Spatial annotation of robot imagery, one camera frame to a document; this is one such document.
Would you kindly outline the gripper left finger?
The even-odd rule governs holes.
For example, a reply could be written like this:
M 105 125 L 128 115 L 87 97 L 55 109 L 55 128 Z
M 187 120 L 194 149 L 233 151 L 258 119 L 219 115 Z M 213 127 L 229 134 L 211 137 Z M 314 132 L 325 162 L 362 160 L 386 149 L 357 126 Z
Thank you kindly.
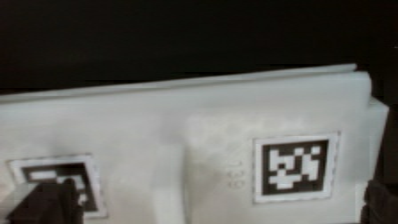
M 84 224 L 76 183 L 21 184 L 4 198 L 4 224 Z

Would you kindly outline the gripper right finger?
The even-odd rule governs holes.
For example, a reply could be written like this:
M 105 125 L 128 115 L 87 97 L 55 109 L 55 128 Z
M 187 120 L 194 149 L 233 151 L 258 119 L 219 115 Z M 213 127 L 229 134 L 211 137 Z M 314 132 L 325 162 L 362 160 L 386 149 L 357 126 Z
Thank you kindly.
M 398 184 L 368 182 L 361 224 L 398 224 Z

